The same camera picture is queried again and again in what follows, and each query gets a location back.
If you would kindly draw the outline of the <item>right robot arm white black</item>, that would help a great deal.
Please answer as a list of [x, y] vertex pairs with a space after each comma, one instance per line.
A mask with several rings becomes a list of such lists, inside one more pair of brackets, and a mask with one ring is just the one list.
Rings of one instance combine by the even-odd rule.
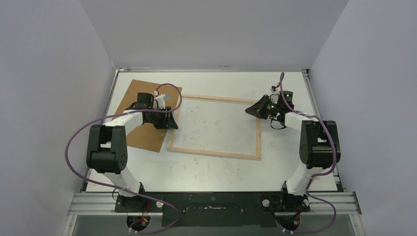
[[283, 128], [300, 134], [300, 164], [284, 183], [286, 192], [278, 197], [279, 207], [290, 211], [298, 204], [296, 196], [305, 195], [315, 178], [334, 170], [340, 161], [337, 123], [294, 110], [293, 92], [287, 90], [264, 95], [245, 112], [259, 119], [277, 121]]

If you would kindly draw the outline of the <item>white photo paper sheet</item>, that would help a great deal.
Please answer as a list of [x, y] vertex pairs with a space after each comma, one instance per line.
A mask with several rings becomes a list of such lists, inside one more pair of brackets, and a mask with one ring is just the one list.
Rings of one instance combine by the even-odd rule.
[[139, 148], [128, 148], [128, 159], [124, 171], [140, 181], [148, 191], [181, 191], [181, 171], [184, 171], [182, 154], [166, 151], [152, 152]]

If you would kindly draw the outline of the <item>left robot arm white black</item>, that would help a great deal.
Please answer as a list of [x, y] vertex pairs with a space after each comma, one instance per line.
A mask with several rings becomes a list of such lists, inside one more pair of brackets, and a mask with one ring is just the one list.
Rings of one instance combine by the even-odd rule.
[[152, 124], [157, 130], [176, 130], [178, 125], [168, 100], [168, 94], [140, 92], [136, 102], [122, 114], [104, 124], [92, 125], [89, 130], [87, 166], [121, 187], [119, 194], [128, 197], [128, 206], [136, 212], [146, 207], [147, 199], [140, 194], [142, 183], [127, 167], [127, 135], [143, 124]]

